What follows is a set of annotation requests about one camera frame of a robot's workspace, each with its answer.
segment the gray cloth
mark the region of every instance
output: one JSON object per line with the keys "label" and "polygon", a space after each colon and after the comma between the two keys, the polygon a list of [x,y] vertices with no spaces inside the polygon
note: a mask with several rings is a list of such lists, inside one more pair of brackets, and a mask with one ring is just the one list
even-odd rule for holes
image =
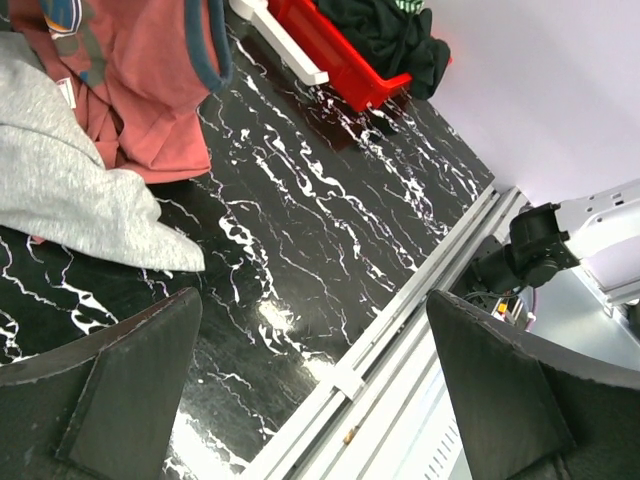
{"label": "gray cloth", "polygon": [[0,98],[0,225],[133,267],[204,270],[142,177],[105,170],[21,34],[0,33]]}

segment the red basket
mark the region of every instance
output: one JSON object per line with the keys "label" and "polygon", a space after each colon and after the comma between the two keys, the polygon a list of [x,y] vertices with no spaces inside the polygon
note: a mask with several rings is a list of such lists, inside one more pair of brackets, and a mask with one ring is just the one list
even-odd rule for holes
{"label": "red basket", "polygon": [[311,0],[270,0],[269,10],[356,112],[377,108],[409,86],[408,73],[381,78]]}

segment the black marble table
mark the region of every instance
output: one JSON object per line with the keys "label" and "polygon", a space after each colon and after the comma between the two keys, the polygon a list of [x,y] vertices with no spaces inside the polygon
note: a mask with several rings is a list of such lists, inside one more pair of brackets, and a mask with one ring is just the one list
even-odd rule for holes
{"label": "black marble table", "polygon": [[153,188],[207,272],[127,268],[0,228],[0,364],[199,289],[171,479],[239,474],[492,180],[429,103],[356,115],[227,17],[235,78],[200,108],[212,173]]}

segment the white vein pattern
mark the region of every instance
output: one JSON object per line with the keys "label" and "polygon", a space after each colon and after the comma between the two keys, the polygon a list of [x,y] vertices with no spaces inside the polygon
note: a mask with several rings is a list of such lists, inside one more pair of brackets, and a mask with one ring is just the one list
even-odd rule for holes
{"label": "white vein pattern", "polygon": [[[166,479],[237,477],[491,180],[428,104],[355,115],[237,18],[229,30],[235,79],[198,109],[212,172],[154,189],[207,271],[106,265],[0,229],[0,364],[199,290]],[[58,329],[41,347],[33,318]]]}

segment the red cloth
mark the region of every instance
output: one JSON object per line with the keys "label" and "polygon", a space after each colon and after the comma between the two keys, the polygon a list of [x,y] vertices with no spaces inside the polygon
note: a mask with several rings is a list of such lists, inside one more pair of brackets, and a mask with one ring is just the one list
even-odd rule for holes
{"label": "red cloth", "polygon": [[211,167],[195,109],[230,77],[221,2],[10,0],[9,15],[48,75],[71,80],[106,168],[162,183]]}

